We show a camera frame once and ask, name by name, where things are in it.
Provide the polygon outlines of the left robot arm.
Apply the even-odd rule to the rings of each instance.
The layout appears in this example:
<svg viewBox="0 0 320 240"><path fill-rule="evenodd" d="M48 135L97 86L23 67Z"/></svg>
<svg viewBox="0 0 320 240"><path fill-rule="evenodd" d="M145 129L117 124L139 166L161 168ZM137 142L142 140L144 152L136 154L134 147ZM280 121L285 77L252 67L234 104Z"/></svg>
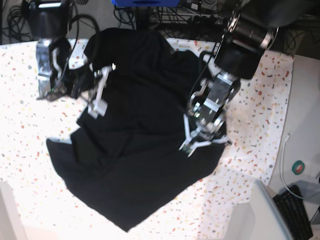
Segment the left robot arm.
<svg viewBox="0 0 320 240"><path fill-rule="evenodd" d="M219 73L211 78L199 76L191 89L180 150L190 157L199 148L229 141L221 132L226 121L224 107L239 92L240 81L254 77L279 28L294 23L319 4L318 0L250 0L236 6L214 57Z"/></svg>

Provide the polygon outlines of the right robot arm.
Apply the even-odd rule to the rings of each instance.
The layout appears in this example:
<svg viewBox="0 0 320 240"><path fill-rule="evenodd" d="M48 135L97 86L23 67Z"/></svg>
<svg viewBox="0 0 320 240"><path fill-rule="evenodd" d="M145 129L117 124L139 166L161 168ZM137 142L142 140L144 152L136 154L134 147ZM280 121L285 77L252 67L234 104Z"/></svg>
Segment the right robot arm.
<svg viewBox="0 0 320 240"><path fill-rule="evenodd" d="M22 14L26 18L31 35L37 40L36 60L38 69L38 99L54 102L62 97L84 98L88 114L93 118L104 116L108 103L102 95L109 73L116 66L111 64L94 70L93 62L98 56L101 31L96 20L88 14L80 14L75 0L24 0ZM93 49L87 61L71 69L69 62L76 48L67 39L73 23L87 19L95 30Z"/></svg>

